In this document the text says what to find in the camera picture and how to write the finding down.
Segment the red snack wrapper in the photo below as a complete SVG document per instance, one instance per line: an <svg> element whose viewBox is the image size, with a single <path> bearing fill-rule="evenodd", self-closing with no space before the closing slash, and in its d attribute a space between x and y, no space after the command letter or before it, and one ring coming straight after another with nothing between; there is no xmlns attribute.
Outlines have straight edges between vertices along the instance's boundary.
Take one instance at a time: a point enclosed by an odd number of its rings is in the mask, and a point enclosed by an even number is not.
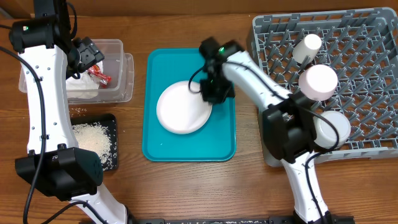
<svg viewBox="0 0 398 224"><path fill-rule="evenodd" d="M91 78L98 82L102 87L106 88L111 82L112 78L105 75L98 65L93 65L87 70Z"/></svg>

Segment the large white plate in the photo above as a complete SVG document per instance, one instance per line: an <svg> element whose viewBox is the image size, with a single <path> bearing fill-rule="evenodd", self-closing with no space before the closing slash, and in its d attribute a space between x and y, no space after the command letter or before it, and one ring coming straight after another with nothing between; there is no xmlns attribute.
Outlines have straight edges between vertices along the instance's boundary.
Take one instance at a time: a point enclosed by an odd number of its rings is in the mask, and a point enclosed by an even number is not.
<svg viewBox="0 0 398 224"><path fill-rule="evenodd" d="M203 100L199 90L197 82L180 81L162 92L156 115L163 128L174 134L190 134L208 121L212 105Z"/></svg>

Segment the pink plastic bowl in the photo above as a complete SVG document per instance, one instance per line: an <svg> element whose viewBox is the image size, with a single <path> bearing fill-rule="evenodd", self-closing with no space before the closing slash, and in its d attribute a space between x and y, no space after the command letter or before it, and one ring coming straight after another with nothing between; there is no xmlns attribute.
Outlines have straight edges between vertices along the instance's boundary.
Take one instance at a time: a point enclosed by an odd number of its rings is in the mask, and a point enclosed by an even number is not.
<svg viewBox="0 0 398 224"><path fill-rule="evenodd" d="M300 91L314 101L332 97L338 84L336 72L327 65L314 65L303 72L298 80Z"/></svg>

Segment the pale green cup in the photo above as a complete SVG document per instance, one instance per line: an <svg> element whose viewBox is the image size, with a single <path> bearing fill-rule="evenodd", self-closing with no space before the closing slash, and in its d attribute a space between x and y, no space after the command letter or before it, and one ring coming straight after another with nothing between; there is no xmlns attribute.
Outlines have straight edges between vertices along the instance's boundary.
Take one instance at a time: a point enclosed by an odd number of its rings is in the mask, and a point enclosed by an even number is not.
<svg viewBox="0 0 398 224"><path fill-rule="evenodd" d="M306 35L293 49L292 56L297 63L310 63L322 46L321 38L316 34Z"/></svg>

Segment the grey small saucer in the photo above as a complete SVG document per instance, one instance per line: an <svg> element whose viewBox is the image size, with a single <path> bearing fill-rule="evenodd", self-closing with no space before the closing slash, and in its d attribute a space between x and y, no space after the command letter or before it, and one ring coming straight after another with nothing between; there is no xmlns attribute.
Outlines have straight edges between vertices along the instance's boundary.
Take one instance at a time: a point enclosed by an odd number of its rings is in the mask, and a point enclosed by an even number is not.
<svg viewBox="0 0 398 224"><path fill-rule="evenodd" d="M336 148L341 147L349 138L351 133L351 124L347 117L337 111L326 111L321 114L327 121L329 121L337 130L339 141ZM314 140L315 144L329 149L336 142L336 133L333 128L324 120L314 117L315 131L317 138Z"/></svg>

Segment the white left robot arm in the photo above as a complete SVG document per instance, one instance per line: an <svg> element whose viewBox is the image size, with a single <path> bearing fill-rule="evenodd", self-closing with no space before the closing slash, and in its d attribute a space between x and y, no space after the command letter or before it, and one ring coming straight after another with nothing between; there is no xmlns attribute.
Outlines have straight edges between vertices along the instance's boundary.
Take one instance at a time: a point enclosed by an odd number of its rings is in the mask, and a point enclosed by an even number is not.
<svg viewBox="0 0 398 224"><path fill-rule="evenodd" d="M15 170L31 191L77 206L95 223L135 223L104 185L97 153L79 147L70 121L66 81L104 55L91 39L76 36L71 3L35 0L34 14L9 28L8 54L24 71L30 118L27 154L16 159Z"/></svg>

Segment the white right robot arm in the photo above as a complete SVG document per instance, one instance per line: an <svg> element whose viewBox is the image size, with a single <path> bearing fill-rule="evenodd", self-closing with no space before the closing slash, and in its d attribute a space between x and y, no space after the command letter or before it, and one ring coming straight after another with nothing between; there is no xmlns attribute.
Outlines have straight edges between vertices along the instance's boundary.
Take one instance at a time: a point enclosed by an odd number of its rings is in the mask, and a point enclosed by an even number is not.
<svg viewBox="0 0 398 224"><path fill-rule="evenodd" d="M297 223L333 223L323 201L315 158L336 149L315 150L317 138L314 118L325 118L310 109L311 101L302 92L291 93L276 83L254 62L248 51L235 40L221 45L213 37L203 40L199 52L207 74L199 81L203 101L212 105L235 96L238 86L258 107L263 148L281 161L294 195Z"/></svg>

